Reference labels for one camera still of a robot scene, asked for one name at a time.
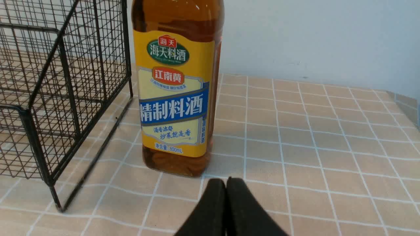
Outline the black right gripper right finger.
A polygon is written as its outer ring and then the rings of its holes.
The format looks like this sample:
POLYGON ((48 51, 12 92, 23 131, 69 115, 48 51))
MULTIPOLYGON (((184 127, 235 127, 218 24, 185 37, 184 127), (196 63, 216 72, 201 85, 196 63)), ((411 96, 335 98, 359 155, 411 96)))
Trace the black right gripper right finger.
POLYGON ((230 177, 226 185, 227 236, 287 236, 258 203, 241 178, 230 177))

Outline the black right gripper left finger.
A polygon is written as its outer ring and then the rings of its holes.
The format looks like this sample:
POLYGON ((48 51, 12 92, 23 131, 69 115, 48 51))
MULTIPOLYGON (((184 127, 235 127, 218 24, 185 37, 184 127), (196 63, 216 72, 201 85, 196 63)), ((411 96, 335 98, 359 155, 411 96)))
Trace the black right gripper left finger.
POLYGON ((222 179, 211 178, 198 204, 175 235, 225 236, 225 199, 225 183, 222 179))

